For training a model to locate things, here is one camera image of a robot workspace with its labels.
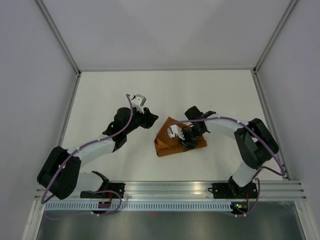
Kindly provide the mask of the brown cloth napkin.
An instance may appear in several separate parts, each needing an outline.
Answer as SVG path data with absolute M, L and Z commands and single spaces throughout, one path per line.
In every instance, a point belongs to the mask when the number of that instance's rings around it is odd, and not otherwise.
M 170 124 L 172 124 L 175 121 L 176 120 L 174 118 L 168 117 L 156 135 L 156 138 L 154 140 L 154 145 L 155 145 L 155 150 L 158 157 L 164 157 L 168 155 L 185 152 L 183 150 L 183 147 L 179 144 L 180 138 L 178 137 L 169 138 L 168 136 L 168 127 L 170 126 Z M 177 123 L 176 125 L 182 129 L 183 127 L 187 127 L 190 124 L 187 125 L 185 123 Z M 201 149 L 201 148 L 207 147 L 207 142 L 203 136 L 201 136 L 197 142 L 198 142 L 198 147 L 195 149 Z

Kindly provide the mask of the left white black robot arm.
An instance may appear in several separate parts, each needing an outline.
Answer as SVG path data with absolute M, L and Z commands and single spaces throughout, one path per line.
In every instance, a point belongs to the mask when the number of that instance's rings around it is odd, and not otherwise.
M 158 118 L 147 107 L 143 112 L 135 107 L 119 108 L 113 121 L 97 139 L 72 149 L 54 147 L 37 176 L 37 182 L 58 199 L 66 199 L 77 186 L 82 165 L 119 150 L 127 142 L 128 134 L 139 127 L 151 128 Z

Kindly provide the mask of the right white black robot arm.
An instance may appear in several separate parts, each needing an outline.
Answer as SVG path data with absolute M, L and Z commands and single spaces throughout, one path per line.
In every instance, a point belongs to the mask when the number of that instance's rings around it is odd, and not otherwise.
M 174 123 L 168 128 L 168 135 L 179 138 L 184 152 L 199 147 L 205 133 L 220 134 L 236 141 L 242 162 L 228 180 L 228 192 L 235 198 L 246 192 L 246 186 L 279 151 L 277 142 L 259 118 L 243 122 L 220 116 L 215 111 L 203 113 L 196 106 L 184 114 L 190 126 L 179 127 Z

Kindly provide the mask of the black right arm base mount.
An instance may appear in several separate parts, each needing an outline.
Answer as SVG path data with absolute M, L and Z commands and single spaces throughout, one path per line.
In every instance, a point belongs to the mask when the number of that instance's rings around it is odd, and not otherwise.
M 214 182 L 211 184 L 214 199 L 256 199 L 258 196 L 257 185 L 253 182 L 244 187 L 235 186 L 231 190 L 227 182 Z

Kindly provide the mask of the aluminium front frame rail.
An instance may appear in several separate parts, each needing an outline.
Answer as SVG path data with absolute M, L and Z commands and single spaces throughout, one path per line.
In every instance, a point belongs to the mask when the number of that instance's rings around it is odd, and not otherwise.
M 228 181 L 123 181 L 126 201 L 207 201 L 215 200 L 208 191 Z M 259 201 L 306 201 L 302 184 L 292 180 L 261 180 Z

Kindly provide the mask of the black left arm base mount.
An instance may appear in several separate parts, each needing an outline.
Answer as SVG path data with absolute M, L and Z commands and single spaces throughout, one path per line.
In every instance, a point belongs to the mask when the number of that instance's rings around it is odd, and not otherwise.
M 81 199 L 119 199 L 115 194 L 117 193 L 122 199 L 125 193 L 125 183 L 123 182 L 109 182 L 103 183 L 96 191 L 99 193 L 92 193 L 89 190 L 80 193 Z

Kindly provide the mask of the left aluminium side rail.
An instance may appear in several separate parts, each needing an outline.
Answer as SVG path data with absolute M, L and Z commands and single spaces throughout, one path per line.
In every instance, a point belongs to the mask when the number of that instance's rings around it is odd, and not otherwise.
M 78 73 L 75 79 L 75 82 L 72 84 L 72 88 L 71 88 L 71 92 L 70 92 L 70 96 L 68 97 L 68 100 L 66 102 L 66 109 L 63 115 L 63 119 L 62 119 L 62 124 L 57 136 L 57 140 L 55 142 L 54 148 L 57 146 L 60 146 L 63 143 L 64 140 L 64 136 L 65 136 L 65 132 L 68 126 L 68 122 L 69 122 L 69 118 L 70 118 L 70 114 L 73 108 L 73 104 L 74 104 L 74 100 L 77 94 L 77 90 L 78 90 L 78 86 L 80 83 L 80 79 L 81 79 L 81 75 L 82 73 Z

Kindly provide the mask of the aluminium side rail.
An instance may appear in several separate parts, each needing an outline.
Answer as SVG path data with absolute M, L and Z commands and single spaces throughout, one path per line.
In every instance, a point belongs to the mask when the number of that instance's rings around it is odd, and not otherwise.
M 62 124 L 57 136 L 57 140 L 55 142 L 54 148 L 57 146 L 60 146 L 63 143 L 64 140 L 64 136 L 65 136 L 65 132 L 68 126 L 68 122 L 69 122 L 69 118 L 70 118 L 70 114 L 73 108 L 73 104 L 74 104 L 74 100 L 77 94 L 77 90 L 78 90 L 78 86 L 80 83 L 80 79 L 81 79 L 81 75 L 82 73 L 78 73 L 75 79 L 75 82 L 72 84 L 72 88 L 71 88 L 71 92 L 70 92 L 70 96 L 68 97 L 68 100 L 66 102 L 66 109 L 63 115 L 63 119 L 62 119 Z
M 281 142 L 280 142 L 280 140 L 278 138 L 278 133 L 277 133 L 277 130 L 276 130 L 276 126 L 275 126 L 275 123 L 273 121 L 272 113 L 271 113 L 271 110 L 269 108 L 268 101 L 267 101 L 267 98 L 266 98 L 264 90 L 263 90 L 263 86 L 262 86 L 261 81 L 260 81 L 260 79 L 258 77 L 258 72 L 255 69 L 252 69 L 250 72 L 251 72 L 252 79 L 253 79 L 253 82 L 254 82 L 254 85 L 255 85 L 255 88 L 256 88 L 256 92 L 257 92 L 257 95 L 258 95 L 258 98 L 259 98 L 259 101 L 260 101 L 262 112 L 263 112 L 264 118 L 266 120 L 266 125 L 267 125 L 271 135 L 273 136 L 273 138 L 275 139 L 275 141 L 277 142 L 277 144 L 279 146 L 279 151 L 277 153 L 277 156 L 278 156 L 280 162 L 282 163 L 282 165 L 284 166 L 284 169 L 285 169 L 285 175 L 284 175 L 283 178 L 286 179 L 286 180 L 291 180 L 291 177 L 288 174 L 287 165 L 285 163 L 284 155 L 283 155 L 283 152 L 282 152 Z

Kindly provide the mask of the right aluminium side rail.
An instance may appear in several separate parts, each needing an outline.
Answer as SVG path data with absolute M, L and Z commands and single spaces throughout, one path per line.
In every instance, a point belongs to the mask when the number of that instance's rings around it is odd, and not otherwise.
M 261 81 L 260 81 L 260 79 L 258 77 L 258 72 L 255 69 L 252 69 L 250 72 L 251 72 L 252 79 L 253 79 L 253 82 L 254 82 L 254 85 L 255 85 L 255 88 L 256 88 L 256 92 L 257 92 L 257 95 L 258 95 L 258 98 L 259 98 L 259 101 L 260 101 L 262 112 L 263 112 L 264 118 L 266 120 L 266 125 L 267 125 L 271 135 L 273 136 L 273 138 L 275 139 L 275 141 L 277 142 L 277 144 L 279 146 L 279 151 L 277 153 L 277 156 L 278 156 L 280 162 L 282 163 L 282 165 L 284 166 L 284 169 L 285 169 L 285 175 L 284 175 L 283 178 L 286 179 L 286 180 L 291 180 L 291 177 L 288 174 L 287 165 L 285 163 L 284 155 L 283 155 L 283 152 L 282 152 L 281 142 L 280 142 L 280 140 L 278 138 L 278 133 L 277 133 L 277 130 L 276 130 L 276 126 L 275 126 L 275 123 L 273 121 L 272 113 L 271 113 L 271 110 L 269 108 L 268 101 L 267 101 L 267 98 L 266 98 L 264 90 L 263 90 L 263 86 L 262 86 Z

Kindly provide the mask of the left aluminium corner post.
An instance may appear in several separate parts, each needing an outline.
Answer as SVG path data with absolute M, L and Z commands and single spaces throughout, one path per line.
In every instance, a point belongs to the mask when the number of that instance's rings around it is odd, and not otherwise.
M 59 31 L 50 11 L 48 10 L 45 2 L 43 0 L 34 0 L 33 1 L 37 6 L 39 12 L 41 13 L 42 17 L 44 18 L 46 24 L 48 25 L 50 31 L 52 32 L 54 38 L 59 44 L 60 49 L 62 50 L 64 56 L 66 57 L 68 63 L 72 67 L 73 71 L 75 72 L 76 76 L 79 77 L 81 75 L 81 70 L 79 69 L 74 57 L 72 56 L 61 32 Z

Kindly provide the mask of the aluminium corner post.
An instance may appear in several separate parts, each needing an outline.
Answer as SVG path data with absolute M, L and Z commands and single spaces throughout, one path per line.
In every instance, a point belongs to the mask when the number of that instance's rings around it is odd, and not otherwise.
M 274 31 L 271 34 L 271 37 L 269 38 L 265 48 L 262 51 L 262 54 L 260 55 L 258 61 L 256 62 L 255 66 L 251 70 L 251 73 L 253 75 L 256 75 L 259 69 L 262 67 L 262 64 L 264 63 L 268 53 L 272 49 L 273 45 L 275 44 L 277 38 L 279 37 L 282 29 L 284 28 L 285 24 L 289 20 L 292 12 L 295 10 L 297 4 L 299 3 L 299 0 L 290 0 L 289 4 L 285 8 L 285 11 L 283 12 L 279 22 L 277 23 Z
M 45 2 L 43 0 L 34 0 L 33 1 L 37 6 L 39 12 L 41 13 L 42 17 L 44 18 L 46 24 L 48 25 L 50 31 L 52 32 L 54 38 L 59 44 L 60 49 L 62 50 L 64 56 L 66 57 L 68 63 L 72 67 L 73 71 L 75 72 L 76 76 L 79 77 L 81 75 L 81 70 L 79 69 L 74 57 L 72 56 L 61 32 L 59 31 L 50 11 L 48 10 Z

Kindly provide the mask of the right aluminium corner post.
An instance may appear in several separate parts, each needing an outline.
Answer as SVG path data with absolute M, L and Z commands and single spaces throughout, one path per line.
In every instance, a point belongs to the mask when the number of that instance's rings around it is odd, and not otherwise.
M 292 12 L 295 10 L 297 4 L 299 3 L 299 0 L 290 0 L 289 4 L 285 8 L 285 11 L 283 12 L 279 22 L 277 23 L 274 31 L 271 34 L 271 37 L 269 38 L 265 48 L 262 51 L 262 54 L 260 55 L 258 61 L 256 62 L 255 66 L 251 70 L 251 73 L 253 75 L 256 75 L 259 69 L 262 67 L 262 64 L 264 63 L 268 53 L 272 49 L 273 45 L 275 44 L 277 38 L 279 37 L 282 29 L 284 28 L 285 24 L 289 20 Z

